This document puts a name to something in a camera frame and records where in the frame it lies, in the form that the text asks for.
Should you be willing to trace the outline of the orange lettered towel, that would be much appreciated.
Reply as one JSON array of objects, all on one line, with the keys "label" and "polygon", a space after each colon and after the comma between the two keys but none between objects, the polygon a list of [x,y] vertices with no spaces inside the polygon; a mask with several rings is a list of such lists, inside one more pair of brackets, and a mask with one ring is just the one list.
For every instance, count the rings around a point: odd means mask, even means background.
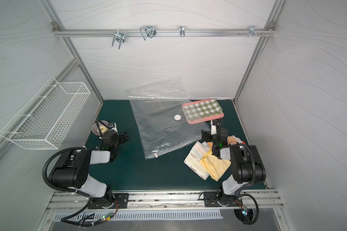
[{"label": "orange lettered towel", "polygon": [[[243,142],[240,138],[235,137],[234,135],[227,137],[227,144],[234,145],[234,144],[238,144],[238,143],[245,144],[245,142]],[[213,147],[213,142],[207,142],[207,144],[210,148]]]}]

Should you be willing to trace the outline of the white patterned towel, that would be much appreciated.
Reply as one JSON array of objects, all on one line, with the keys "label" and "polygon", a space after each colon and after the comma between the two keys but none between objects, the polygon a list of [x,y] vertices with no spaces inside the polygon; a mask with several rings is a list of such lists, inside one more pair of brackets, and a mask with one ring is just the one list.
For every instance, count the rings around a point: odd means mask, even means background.
[{"label": "white patterned towel", "polygon": [[203,180],[207,180],[209,173],[202,167],[200,161],[204,155],[209,151],[209,146],[206,142],[200,143],[197,141],[191,148],[189,154],[184,160],[184,164],[187,165],[194,173],[196,173]]}]

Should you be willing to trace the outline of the clear plastic vacuum bag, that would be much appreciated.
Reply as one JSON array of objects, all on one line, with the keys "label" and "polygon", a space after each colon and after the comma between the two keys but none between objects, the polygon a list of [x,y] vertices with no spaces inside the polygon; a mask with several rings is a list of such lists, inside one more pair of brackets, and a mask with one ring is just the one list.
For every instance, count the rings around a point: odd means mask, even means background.
[{"label": "clear plastic vacuum bag", "polygon": [[125,90],[138,126],[145,159],[158,158],[201,140],[205,122],[189,124],[182,105],[190,102],[181,79],[161,80]]}]

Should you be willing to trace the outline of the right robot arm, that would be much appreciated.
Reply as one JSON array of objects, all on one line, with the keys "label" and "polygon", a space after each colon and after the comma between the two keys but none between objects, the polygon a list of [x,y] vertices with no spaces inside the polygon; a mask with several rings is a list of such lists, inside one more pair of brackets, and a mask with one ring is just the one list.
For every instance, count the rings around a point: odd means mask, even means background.
[{"label": "right robot arm", "polygon": [[255,183],[263,182],[266,170],[256,146],[228,136],[228,130],[222,128],[222,120],[212,120],[211,130],[201,131],[202,139],[210,143],[210,150],[200,164],[216,181],[230,169],[231,174],[222,182],[218,195],[239,195]]}]

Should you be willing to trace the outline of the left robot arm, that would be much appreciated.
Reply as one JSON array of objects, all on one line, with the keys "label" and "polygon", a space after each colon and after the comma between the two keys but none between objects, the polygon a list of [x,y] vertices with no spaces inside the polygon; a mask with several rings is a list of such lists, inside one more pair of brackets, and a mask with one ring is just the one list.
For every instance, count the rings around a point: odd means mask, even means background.
[{"label": "left robot arm", "polygon": [[93,178],[90,166],[114,162],[120,145],[129,141],[129,136],[127,132],[108,130],[101,140],[100,149],[71,147],[54,154],[43,168],[44,182],[55,190],[112,201],[111,187]]}]

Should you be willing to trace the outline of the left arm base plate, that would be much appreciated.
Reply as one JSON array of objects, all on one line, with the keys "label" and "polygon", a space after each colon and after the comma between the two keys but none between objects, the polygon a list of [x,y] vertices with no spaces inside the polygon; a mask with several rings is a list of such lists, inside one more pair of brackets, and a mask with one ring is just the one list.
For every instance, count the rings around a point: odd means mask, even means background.
[{"label": "left arm base plate", "polygon": [[91,198],[91,202],[88,209],[124,209],[128,205],[129,194],[128,193],[114,193],[109,199],[106,197],[102,198]]}]

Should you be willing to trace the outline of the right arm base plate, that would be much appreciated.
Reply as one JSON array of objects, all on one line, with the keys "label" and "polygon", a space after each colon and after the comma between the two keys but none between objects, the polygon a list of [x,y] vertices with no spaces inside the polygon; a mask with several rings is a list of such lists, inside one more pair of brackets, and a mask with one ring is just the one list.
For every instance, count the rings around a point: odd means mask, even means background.
[{"label": "right arm base plate", "polygon": [[206,208],[230,208],[241,207],[243,205],[240,198],[218,192],[203,192],[200,198],[204,201],[204,206]]}]

